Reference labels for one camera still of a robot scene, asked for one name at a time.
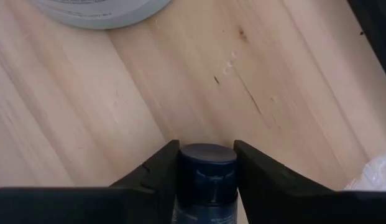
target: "wood knot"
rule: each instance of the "wood knot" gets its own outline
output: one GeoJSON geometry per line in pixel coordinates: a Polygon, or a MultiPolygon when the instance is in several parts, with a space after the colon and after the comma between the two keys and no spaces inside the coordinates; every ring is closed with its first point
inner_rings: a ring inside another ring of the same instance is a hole
{"type": "Polygon", "coordinates": [[[245,32],[244,32],[244,29],[241,27],[241,26],[238,26],[238,34],[239,34],[239,37],[244,41],[244,42],[248,42],[248,37],[246,36],[245,32]]]}

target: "light wood grain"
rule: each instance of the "light wood grain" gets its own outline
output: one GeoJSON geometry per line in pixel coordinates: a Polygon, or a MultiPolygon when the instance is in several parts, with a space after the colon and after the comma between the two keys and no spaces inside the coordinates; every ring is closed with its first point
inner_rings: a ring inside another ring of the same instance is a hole
{"type": "Polygon", "coordinates": [[[170,139],[242,139],[333,189],[386,152],[386,76],[346,1],[174,0],[76,29],[0,0],[0,186],[108,185],[170,139]]]}

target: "dark scratch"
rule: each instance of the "dark scratch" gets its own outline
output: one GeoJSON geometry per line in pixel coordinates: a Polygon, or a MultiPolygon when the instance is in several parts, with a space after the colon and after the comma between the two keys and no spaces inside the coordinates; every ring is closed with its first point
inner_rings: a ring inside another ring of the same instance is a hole
{"type": "Polygon", "coordinates": [[[272,115],[272,118],[273,118],[274,123],[277,125],[277,127],[278,127],[279,129],[281,129],[281,126],[277,123],[277,120],[274,118],[273,115],[272,115]]]}
{"type": "Polygon", "coordinates": [[[218,78],[216,76],[213,77],[218,85],[220,85],[218,78]]]}
{"type": "Polygon", "coordinates": [[[248,92],[249,97],[250,97],[250,99],[252,100],[252,102],[254,102],[257,111],[259,112],[259,114],[260,114],[261,116],[263,116],[263,114],[262,114],[261,110],[259,109],[259,106],[257,105],[257,103],[256,103],[256,101],[255,101],[255,99],[254,99],[254,97],[252,96],[252,94],[251,94],[248,90],[247,90],[247,92],[248,92]]]}

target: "gray container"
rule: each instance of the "gray container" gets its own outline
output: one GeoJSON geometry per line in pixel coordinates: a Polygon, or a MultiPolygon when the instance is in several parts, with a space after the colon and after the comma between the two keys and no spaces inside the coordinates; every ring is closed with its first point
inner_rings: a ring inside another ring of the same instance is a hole
{"type": "Polygon", "coordinates": [[[112,29],[144,20],[170,0],[30,0],[49,17],[88,29],[112,29]]]}

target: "round lid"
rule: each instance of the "round lid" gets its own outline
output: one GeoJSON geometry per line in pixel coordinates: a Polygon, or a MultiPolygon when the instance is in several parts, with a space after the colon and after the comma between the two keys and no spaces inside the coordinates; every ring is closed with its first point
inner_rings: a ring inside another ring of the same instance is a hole
{"type": "Polygon", "coordinates": [[[232,149],[216,144],[190,144],[180,152],[179,203],[217,205],[235,201],[237,154],[232,149]]]}

